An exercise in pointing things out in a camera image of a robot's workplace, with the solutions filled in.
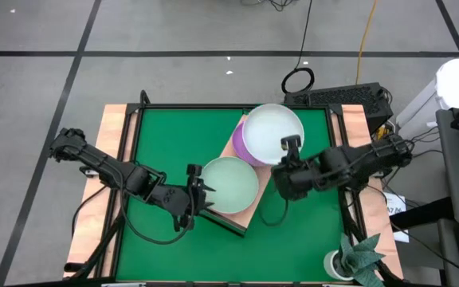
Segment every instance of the floor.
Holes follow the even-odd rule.
[[[354,83],[371,5],[313,1],[301,64],[314,88]],[[0,0],[0,285],[61,279],[84,178],[47,160],[58,128],[93,143],[104,105],[136,102],[142,88],[154,103],[281,102],[307,12],[307,0],[283,12],[238,0]],[[366,51],[360,82],[387,87],[399,113],[459,57],[459,0],[379,1]],[[443,172],[429,154],[392,185],[429,202],[446,195]],[[415,263],[404,262],[407,279],[433,279]]]

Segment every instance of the white paper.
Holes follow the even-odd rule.
[[[398,196],[393,195],[391,193],[384,192],[384,194],[387,197],[387,210],[389,211],[389,216],[406,211],[406,205],[403,202],[405,201],[405,196],[399,195],[399,197],[403,199],[402,201],[402,199],[399,199]],[[394,232],[394,240],[408,243],[410,239],[408,235],[404,234],[401,231],[398,231]]]

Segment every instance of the green mat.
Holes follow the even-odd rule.
[[[330,146],[323,110],[296,110],[304,125],[302,157]],[[186,183],[188,163],[205,165],[219,157],[241,110],[145,110],[136,159],[167,173],[167,182]],[[260,206],[272,222],[284,200],[269,182]],[[129,218],[149,237],[176,236],[171,216],[131,199]],[[244,238],[204,218],[180,241],[169,246],[145,242],[125,227],[119,281],[333,281],[323,259],[338,248],[343,232],[336,190],[309,193],[291,202],[282,225],[267,227],[257,214]]]

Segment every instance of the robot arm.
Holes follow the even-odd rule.
[[[370,176],[392,167],[405,167],[412,160],[408,140],[392,135],[383,140],[349,147],[330,147],[307,159],[300,159],[300,137],[289,136],[281,140],[288,154],[272,168],[272,174],[281,197],[302,199],[308,191],[325,191],[332,187],[362,190]]]
[[[86,143],[80,129],[63,128],[51,143],[49,157],[57,162],[62,160],[81,161],[99,173],[100,181],[110,188],[121,189],[129,195],[141,198],[145,203],[156,205],[173,215],[175,229],[185,228],[194,215],[208,207],[206,192],[214,191],[205,186],[199,178],[202,167],[190,164],[187,167],[185,187],[167,185],[166,174],[143,165],[124,163]],[[194,202],[190,201],[188,189],[192,191]]]

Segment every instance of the light green bowl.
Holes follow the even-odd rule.
[[[209,162],[200,176],[208,187],[210,208],[224,214],[235,214],[249,207],[258,194],[259,183],[254,169],[236,157],[221,157]]]

